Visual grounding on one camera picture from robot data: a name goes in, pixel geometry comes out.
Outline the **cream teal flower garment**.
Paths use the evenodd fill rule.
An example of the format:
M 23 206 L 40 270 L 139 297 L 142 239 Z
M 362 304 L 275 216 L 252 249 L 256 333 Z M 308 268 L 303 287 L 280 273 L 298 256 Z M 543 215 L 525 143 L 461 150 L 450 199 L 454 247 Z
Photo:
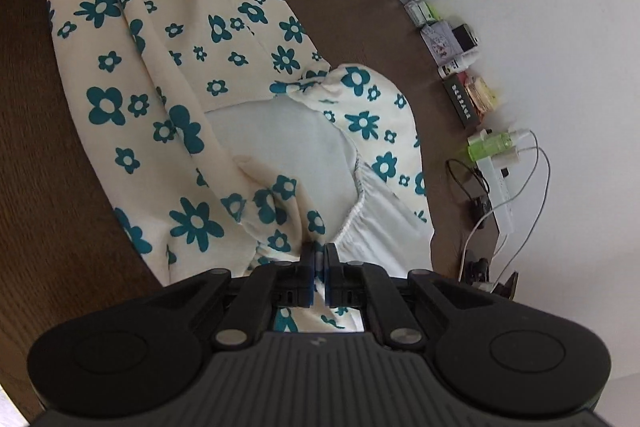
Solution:
M 63 88 L 116 218 L 163 285 L 333 244 L 431 266 L 410 105 L 332 66 L 285 0 L 48 0 Z

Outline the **phone on black stand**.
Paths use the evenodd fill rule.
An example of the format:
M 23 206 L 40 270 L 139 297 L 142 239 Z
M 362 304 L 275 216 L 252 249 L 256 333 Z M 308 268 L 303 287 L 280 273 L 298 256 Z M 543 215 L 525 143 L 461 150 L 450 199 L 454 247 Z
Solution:
M 489 262 L 486 258 L 465 262 L 462 271 L 462 282 L 481 291 L 513 300 L 518 286 L 520 274 L 513 272 L 506 283 L 495 283 L 489 280 Z

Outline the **white power strip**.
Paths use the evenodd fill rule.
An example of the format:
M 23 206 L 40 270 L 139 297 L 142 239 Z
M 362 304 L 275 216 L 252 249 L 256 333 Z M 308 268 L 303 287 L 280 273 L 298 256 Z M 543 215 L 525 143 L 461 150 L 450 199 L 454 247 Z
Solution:
M 511 204 L 506 203 L 511 193 L 506 185 L 506 174 L 503 170 L 520 161 L 518 148 L 525 139 L 532 136 L 529 130 L 513 131 L 512 135 L 514 138 L 512 147 L 476 162 L 488 184 L 488 199 L 492 209 L 495 210 L 492 217 L 496 221 L 498 241 L 507 239 L 514 231 Z

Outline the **green spray bottle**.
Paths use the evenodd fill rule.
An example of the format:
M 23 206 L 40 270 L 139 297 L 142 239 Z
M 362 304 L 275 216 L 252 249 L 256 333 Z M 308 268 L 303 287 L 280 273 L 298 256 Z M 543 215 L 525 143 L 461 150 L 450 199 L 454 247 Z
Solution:
M 473 136 L 468 143 L 469 158 L 477 162 L 511 150 L 518 142 L 518 132 L 485 133 Z

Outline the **black labelled box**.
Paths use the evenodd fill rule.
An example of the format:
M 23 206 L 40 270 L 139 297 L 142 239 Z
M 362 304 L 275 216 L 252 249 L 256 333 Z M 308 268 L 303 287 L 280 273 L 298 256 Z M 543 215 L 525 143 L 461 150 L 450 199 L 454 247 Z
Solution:
M 464 129 L 475 129 L 480 125 L 480 116 L 478 116 L 476 107 L 472 102 L 472 98 L 466 90 L 466 80 L 468 75 L 465 72 L 452 75 L 442 80 L 448 98 L 454 106 L 454 111 L 458 115 Z

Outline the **yellow pink packets stack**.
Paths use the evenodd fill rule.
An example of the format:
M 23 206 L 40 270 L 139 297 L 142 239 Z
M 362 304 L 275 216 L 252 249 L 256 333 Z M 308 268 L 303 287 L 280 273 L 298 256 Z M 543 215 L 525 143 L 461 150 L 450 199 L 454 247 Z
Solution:
M 463 86 L 480 115 L 492 113 L 500 106 L 501 101 L 498 93 L 488 86 L 483 77 L 467 75 Z

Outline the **small white spray bottle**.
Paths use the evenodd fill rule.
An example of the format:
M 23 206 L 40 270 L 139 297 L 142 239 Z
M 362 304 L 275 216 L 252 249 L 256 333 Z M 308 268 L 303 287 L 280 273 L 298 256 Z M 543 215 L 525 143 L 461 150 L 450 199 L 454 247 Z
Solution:
M 442 66 L 439 66 L 438 75 L 440 78 L 446 79 L 452 75 L 459 74 L 459 72 L 464 72 L 472 66 L 479 57 L 479 50 L 469 50 L 468 52 L 462 53 L 452 58 L 449 62 L 442 64 Z

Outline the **grey decorated tin box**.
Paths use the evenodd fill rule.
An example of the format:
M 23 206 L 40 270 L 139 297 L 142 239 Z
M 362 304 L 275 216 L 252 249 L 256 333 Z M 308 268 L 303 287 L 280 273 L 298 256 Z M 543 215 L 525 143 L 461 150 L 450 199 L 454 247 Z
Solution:
M 423 26 L 420 30 L 420 36 L 437 66 L 445 64 L 463 53 L 459 41 L 452 32 L 450 23 L 446 20 Z

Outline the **green white small boxes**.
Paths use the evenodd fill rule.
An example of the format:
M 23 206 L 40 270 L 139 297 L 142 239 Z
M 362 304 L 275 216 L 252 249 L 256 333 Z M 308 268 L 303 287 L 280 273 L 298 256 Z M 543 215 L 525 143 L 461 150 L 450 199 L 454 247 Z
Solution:
M 404 5 L 404 9 L 417 28 L 439 22 L 438 15 L 424 1 L 409 1 Z

